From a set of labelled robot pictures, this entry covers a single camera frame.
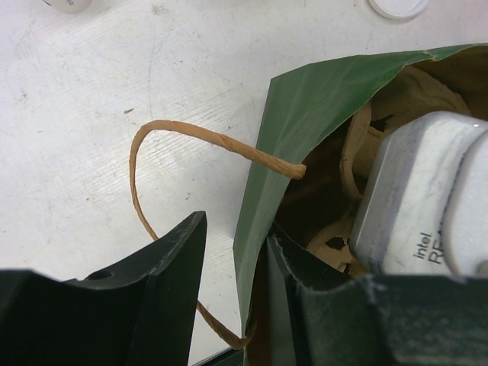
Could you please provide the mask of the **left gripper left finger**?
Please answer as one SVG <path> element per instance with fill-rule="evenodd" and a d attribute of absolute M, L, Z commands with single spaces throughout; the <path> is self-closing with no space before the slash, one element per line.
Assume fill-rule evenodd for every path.
<path fill-rule="evenodd" d="M 3 365 L 185 365 L 207 235 L 194 212 L 78 281 L 1 273 Z"/>

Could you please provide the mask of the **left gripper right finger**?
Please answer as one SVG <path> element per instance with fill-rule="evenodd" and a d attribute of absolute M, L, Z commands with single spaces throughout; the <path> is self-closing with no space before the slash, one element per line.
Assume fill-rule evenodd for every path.
<path fill-rule="evenodd" d="M 487 281 L 350 278 L 291 240 L 266 238 L 274 365 L 485 365 Z"/>

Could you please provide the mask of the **brown green paper bag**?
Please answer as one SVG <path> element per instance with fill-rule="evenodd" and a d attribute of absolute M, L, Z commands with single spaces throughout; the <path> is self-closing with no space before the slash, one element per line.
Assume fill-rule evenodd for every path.
<path fill-rule="evenodd" d="M 251 163 L 233 243 L 242 336 L 197 311 L 247 365 L 271 362 L 266 238 L 278 226 L 307 250 L 309 241 L 350 208 L 339 161 L 352 116 L 407 67 L 433 76 L 457 92 L 472 115 L 487 123 L 487 47 L 350 56 L 295 69 L 271 81 L 256 146 L 173 120 L 142 125 L 133 138 L 129 181 L 148 134 L 157 130 L 192 136 L 239 154 Z"/>

